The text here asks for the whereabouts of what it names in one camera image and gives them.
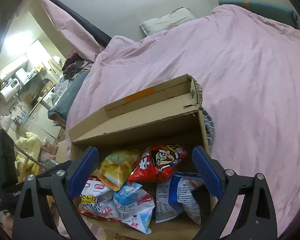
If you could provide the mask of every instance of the red snack bag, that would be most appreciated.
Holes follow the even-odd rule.
[[[165,181],[177,172],[179,163],[188,155],[180,145],[157,145],[146,149],[129,181]]]

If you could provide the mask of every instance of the blue gripper pad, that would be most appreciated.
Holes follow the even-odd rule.
[[[69,199],[80,196],[86,182],[98,163],[99,153],[95,147],[88,147],[67,169],[66,189]]]
[[[204,157],[204,154],[200,151],[200,148],[195,147],[193,149],[192,161],[200,173],[210,195],[216,197],[218,200],[221,200],[223,192],[221,190],[220,178],[211,167],[209,161]]]

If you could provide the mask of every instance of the box lid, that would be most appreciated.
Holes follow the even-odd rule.
[[[94,112],[69,130],[72,142],[80,142],[197,110],[202,88],[185,74],[141,90]]]

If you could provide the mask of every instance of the barcode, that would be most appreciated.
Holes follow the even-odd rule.
[[[129,217],[129,214],[126,212],[118,211],[121,219],[126,219]]]

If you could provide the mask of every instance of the yellow cloth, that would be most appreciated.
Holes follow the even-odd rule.
[[[38,160],[40,154],[40,148],[41,148],[41,141],[36,134],[26,132],[26,138],[24,137],[19,138],[18,141],[16,141],[16,144],[18,145],[18,147],[20,147],[26,153],[28,153],[31,157]],[[26,160],[26,156],[24,156],[22,153],[18,153],[16,160],[17,160],[18,171],[21,172],[21,168],[23,163]],[[34,162],[29,160],[27,164],[27,169],[31,168],[33,164]]]

